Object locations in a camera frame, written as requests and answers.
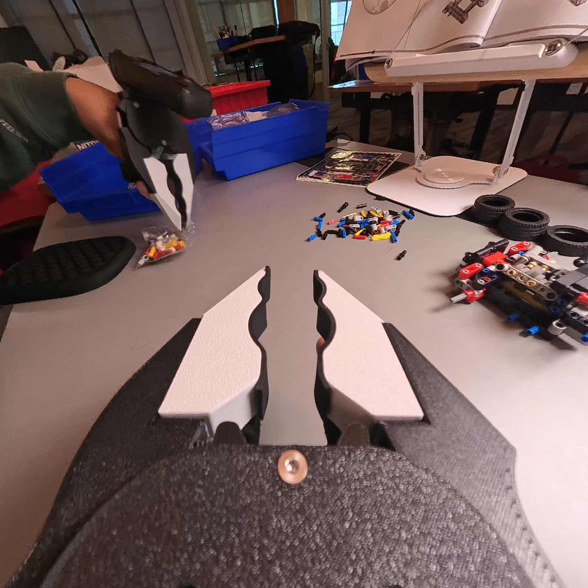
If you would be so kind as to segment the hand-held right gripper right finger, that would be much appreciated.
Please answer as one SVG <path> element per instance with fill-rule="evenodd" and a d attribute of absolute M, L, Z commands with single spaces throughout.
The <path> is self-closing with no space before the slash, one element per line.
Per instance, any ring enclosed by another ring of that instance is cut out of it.
<path fill-rule="evenodd" d="M 344 432 L 352 424 L 420 422 L 424 411 L 383 320 L 322 270 L 313 273 L 319 391 L 325 417 Z"/>

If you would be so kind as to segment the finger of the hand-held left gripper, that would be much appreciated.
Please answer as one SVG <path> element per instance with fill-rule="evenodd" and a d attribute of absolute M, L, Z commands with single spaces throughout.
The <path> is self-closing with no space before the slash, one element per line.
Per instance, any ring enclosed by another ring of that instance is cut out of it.
<path fill-rule="evenodd" d="M 147 180 L 156 202 L 176 229 L 185 229 L 185 200 L 183 182 L 176 170 L 176 158 L 143 159 Z"/>
<path fill-rule="evenodd" d="M 194 179 L 192 177 L 192 167 L 186 153 L 175 155 L 172 169 L 175 203 L 180 215 L 180 227 L 181 229 L 188 229 L 192 223 Z"/>

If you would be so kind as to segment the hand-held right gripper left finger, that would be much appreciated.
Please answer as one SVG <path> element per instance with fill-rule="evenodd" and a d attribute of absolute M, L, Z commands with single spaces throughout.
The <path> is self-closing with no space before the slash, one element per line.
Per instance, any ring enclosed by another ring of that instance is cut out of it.
<path fill-rule="evenodd" d="M 223 422 L 259 429 L 268 396 L 267 326 L 270 268 L 257 271 L 198 323 L 158 408 L 167 419 L 196 419 L 215 433 Z"/>

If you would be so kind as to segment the small clear bag lego pieces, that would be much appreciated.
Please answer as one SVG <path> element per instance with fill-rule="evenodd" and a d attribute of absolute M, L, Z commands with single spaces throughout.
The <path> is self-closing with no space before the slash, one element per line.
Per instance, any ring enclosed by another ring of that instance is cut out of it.
<path fill-rule="evenodd" d="M 172 223 L 158 224 L 141 231 L 143 250 L 136 268 L 144 268 L 181 254 L 191 246 L 193 231 L 178 229 Z"/>

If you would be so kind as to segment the pile of loose lego pieces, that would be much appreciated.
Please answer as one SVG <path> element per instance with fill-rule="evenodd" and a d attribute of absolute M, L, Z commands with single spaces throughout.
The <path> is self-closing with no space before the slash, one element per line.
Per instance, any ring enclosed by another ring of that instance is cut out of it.
<path fill-rule="evenodd" d="M 315 228 L 305 238 L 305 242 L 326 240 L 329 236 L 334 236 L 339 239 L 397 244 L 402 227 L 416 216 L 416 210 L 412 208 L 381 209 L 366 203 L 349 212 L 347 209 L 348 202 L 344 202 L 337 210 L 339 217 L 328 219 L 326 213 L 313 217 Z"/>

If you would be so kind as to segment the lego sticker sheet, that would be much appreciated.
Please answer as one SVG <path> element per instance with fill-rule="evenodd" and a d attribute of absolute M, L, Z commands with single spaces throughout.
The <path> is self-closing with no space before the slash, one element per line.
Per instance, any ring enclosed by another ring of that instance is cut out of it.
<path fill-rule="evenodd" d="M 353 187 L 371 183 L 409 167 L 396 152 L 333 151 L 297 176 L 298 181 Z"/>

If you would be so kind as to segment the lego car chassis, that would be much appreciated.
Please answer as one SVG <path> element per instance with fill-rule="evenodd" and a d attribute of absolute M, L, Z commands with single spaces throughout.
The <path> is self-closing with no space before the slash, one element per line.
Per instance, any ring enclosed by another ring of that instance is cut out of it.
<path fill-rule="evenodd" d="M 452 304 L 485 298 L 508 322 L 521 324 L 525 336 L 568 336 L 587 345 L 587 263 L 566 269 L 540 245 L 501 239 L 467 252 L 454 285 Z"/>

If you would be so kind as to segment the black rubber lego tire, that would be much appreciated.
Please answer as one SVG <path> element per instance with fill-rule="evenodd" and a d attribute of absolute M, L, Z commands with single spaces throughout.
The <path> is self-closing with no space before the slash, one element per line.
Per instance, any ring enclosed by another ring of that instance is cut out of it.
<path fill-rule="evenodd" d="M 496 224 L 504 214 L 516 207 L 515 201 L 505 195 L 481 195 L 471 209 L 472 219 L 478 223 Z"/>
<path fill-rule="evenodd" d="M 517 241 L 535 241 L 547 230 L 550 217 L 532 208 L 513 208 L 499 219 L 496 231 L 504 238 Z"/>
<path fill-rule="evenodd" d="M 587 229 L 578 226 L 548 226 L 540 238 L 540 243 L 547 251 L 576 258 L 587 257 Z"/>

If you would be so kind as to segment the lego instruction booklet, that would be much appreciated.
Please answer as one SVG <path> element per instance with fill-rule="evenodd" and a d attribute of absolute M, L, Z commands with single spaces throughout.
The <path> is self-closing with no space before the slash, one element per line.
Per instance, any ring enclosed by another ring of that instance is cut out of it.
<path fill-rule="evenodd" d="M 587 40 L 587 1 L 352 1 L 336 59 Z"/>

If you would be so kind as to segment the person's left hand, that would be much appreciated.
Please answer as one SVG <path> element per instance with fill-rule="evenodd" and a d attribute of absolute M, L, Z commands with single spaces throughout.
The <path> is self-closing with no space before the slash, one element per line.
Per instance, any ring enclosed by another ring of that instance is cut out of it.
<path fill-rule="evenodd" d="M 68 77 L 65 81 L 68 98 L 82 126 L 119 160 L 125 159 L 119 129 L 121 120 L 116 109 L 116 93 L 92 82 Z"/>

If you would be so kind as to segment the blue storage bin white label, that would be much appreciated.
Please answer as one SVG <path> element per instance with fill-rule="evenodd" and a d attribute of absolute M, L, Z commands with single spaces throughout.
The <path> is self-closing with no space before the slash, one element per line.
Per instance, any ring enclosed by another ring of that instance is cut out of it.
<path fill-rule="evenodd" d="M 193 123 L 185 125 L 198 164 L 197 177 L 202 168 L 202 158 L 196 131 Z M 80 213 L 87 220 L 124 217 L 160 209 L 150 184 L 126 179 L 121 169 L 122 162 L 97 143 L 49 165 L 41 171 L 41 176 L 66 212 Z"/>

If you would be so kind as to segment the red storage bin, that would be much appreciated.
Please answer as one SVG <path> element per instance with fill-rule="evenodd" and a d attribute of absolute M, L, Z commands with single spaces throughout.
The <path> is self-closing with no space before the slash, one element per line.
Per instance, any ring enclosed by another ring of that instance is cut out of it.
<path fill-rule="evenodd" d="M 228 114 L 268 104 L 269 80 L 235 82 L 208 88 L 213 99 L 213 113 Z"/>
<path fill-rule="evenodd" d="M 56 202 L 46 184 L 40 183 L 40 172 L 50 164 L 49 160 L 40 163 L 27 178 L 1 192 L 1 229 L 44 217 L 48 207 Z"/>

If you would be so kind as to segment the background wooden desk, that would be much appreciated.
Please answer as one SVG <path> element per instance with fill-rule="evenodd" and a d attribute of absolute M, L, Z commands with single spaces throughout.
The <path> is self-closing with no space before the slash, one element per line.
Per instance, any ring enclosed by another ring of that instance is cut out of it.
<path fill-rule="evenodd" d="M 248 82 L 253 82 L 258 79 L 254 64 L 257 59 L 256 49 L 271 43 L 282 42 L 286 39 L 287 37 L 285 35 L 275 35 L 266 38 L 248 40 L 247 42 L 221 49 L 220 51 L 217 51 L 215 56 L 222 56 L 226 63 L 235 66 L 238 82 L 240 82 L 238 64 L 242 63 L 246 80 Z"/>

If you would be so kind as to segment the black office chair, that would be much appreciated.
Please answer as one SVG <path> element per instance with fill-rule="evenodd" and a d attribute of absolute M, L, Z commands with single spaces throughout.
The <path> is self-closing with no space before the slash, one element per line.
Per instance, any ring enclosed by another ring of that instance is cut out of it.
<path fill-rule="evenodd" d="M 257 27 L 250 33 L 251 40 L 266 40 L 273 36 L 284 36 L 285 39 L 261 43 L 253 48 L 262 60 L 265 79 L 270 81 L 268 101 L 284 104 L 290 99 L 308 99 L 315 85 L 309 82 L 314 66 L 309 66 L 304 48 L 319 38 L 319 25 L 289 21 L 278 26 Z"/>

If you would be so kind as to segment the white book stand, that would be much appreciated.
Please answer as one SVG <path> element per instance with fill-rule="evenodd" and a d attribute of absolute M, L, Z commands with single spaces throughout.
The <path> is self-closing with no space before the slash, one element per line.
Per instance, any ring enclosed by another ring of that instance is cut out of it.
<path fill-rule="evenodd" d="M 498 194 L 525 179 L 527 172 L 512 167 L 512 163 L 535 85 L 538 81 L 586 78 L 587 43 L 552 40 L 442 54 L 391 54 L 383 66 L 366 67 L 366 72 L 379 84 L 410 84 L 415 153 L 412 166 L 380 178 L 366 190 L 426 214 L 453 217 L 472 206 L 480 195 Z M 423 135 L 425 90 L 507 82 L 522 85 L 523 91 L 500 164 L 427 155 Z"/>

